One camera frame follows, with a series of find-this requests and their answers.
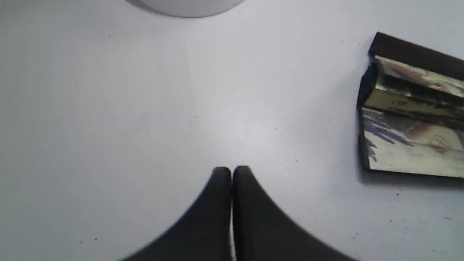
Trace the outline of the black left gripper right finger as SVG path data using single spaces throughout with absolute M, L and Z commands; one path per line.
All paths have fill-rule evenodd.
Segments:
M 248 166 L 233 173 L 233 234 L 238 261 L 352 260 L 289 218 Z

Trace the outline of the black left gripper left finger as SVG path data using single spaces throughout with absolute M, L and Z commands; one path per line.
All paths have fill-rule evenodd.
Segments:
M 231 261 L 232 178 L 216 167 L 195 202 L 174 225 L 126 261 Z

